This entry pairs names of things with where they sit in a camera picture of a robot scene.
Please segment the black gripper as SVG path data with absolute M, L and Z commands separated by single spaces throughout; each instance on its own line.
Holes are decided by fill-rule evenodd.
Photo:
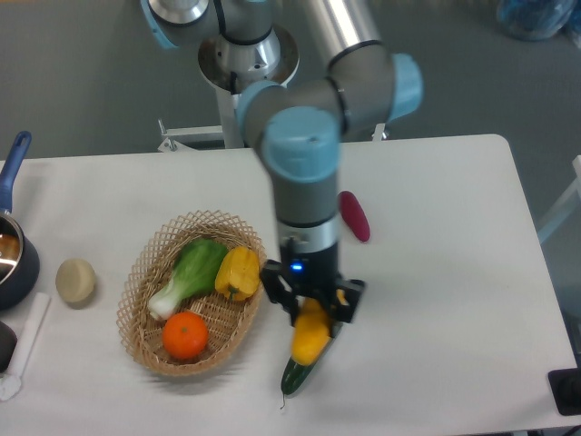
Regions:
M 294 326 L 299 315 L 299 290 L 312 295 L 320 290 L 330 303 L 330 336 L 344 323 L 352 323 L 366 283 L 344 279 L 339 273 L 339 244 L 313 253 L 297 253 L 294 243 L 281 246 L 281 263 L 268 259 L 260 271 L 261 283 L 271 303 L 279 304 Z

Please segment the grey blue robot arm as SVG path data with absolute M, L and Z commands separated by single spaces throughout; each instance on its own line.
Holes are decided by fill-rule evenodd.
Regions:
M 341 139 L 415 111 L 423 83 L 411 56 L 387 51 L 365 2 L 303 7 L 327 74 L 287 88 L 275 75 L 283 52 L 268 2 L 141 4 L 161 46 L 213 43 L 212 61 L 237 98 L 233 130 L 271 178 L 281 257 L 263 266 L 263 286 L 292 319 L 300 297 L 316 300 L 336 332 L 365 290 L 339 269 Z

